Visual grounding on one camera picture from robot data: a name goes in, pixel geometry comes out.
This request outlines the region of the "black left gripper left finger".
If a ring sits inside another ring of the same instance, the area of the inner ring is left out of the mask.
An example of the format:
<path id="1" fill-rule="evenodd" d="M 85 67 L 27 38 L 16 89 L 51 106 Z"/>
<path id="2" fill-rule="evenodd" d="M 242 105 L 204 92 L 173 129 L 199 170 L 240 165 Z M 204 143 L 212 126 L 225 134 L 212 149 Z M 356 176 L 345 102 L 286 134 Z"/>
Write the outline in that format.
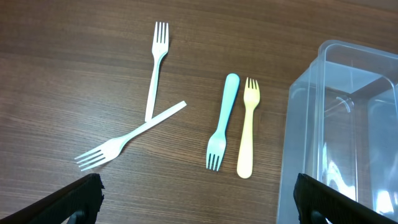
<path id="1" fill-rule="evenodd" d="M 95 224 L 104 200 L 99 174 L 88 174 L 1 219 L 2 224 Z"/>

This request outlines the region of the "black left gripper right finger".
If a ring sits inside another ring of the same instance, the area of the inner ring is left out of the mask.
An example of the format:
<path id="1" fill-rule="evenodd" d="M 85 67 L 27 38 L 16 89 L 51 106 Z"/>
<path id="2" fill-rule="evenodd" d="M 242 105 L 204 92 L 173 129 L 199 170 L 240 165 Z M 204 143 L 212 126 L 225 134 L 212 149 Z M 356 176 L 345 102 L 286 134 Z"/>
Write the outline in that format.
<path id="1" fill-rule="evenodd" d="M 300 224 L 397 224 L 307 174 L 298 174 L 294 200 Z"/>

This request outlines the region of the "yellow plastic fork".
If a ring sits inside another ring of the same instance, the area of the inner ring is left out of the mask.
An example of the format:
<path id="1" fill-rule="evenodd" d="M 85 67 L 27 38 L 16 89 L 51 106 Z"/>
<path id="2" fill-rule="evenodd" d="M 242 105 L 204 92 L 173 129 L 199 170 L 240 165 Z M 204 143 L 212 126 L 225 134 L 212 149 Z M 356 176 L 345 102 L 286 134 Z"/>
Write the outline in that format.
<path id="1" fill-rule="evenodd" d="M 253 169 L 254 110 L 261 99 L 257 80 L 247 77 L 243 98 L 245 105 L 245 117 L 236 171 L 241 178 L 247 179 L 252 175 Z"/>

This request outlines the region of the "light blue plastic fork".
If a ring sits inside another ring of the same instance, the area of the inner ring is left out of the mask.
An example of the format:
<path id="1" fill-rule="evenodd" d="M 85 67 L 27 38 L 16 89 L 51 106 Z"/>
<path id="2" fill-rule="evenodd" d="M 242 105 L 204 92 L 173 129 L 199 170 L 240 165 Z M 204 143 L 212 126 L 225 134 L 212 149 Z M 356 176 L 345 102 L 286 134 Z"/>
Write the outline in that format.
<path id="1" fill-rule="evenodd" d="M 209 170 L 219 171 L 220 169 L 226 150 L 226 128 L 238 92 L 239 82 L 240 78 L 235 73 L 230 73 L 226 77 L 218 125 L 210 137 L 206 149 L 206 168 Z"/>

